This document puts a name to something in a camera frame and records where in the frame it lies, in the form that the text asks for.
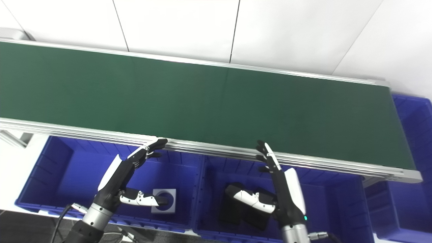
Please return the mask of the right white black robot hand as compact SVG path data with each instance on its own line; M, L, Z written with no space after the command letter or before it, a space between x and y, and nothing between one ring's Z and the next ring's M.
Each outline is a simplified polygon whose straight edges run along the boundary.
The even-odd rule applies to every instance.
M265 163L261 172L269 173L275 190L272 199L261 197L259 192L249 192L239 183L232 183L225 189L225 194L247 206L275 217L280 228L294 228L306 222L306 206L303 192L294 168L283 170L270 145L257 141L255 157Z

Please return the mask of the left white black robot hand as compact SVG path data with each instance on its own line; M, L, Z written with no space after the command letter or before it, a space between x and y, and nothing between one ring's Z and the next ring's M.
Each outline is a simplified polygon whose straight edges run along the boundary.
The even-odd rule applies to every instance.
M92 202L96 208L113 215L122 203L149 207L168 205L169 200L166 197L127 187L135 171L149 158L161 156L157 150L164 148L167 142L166 138L154 137L150 142L138 147L125 160L117 155L99 184L98 192Z

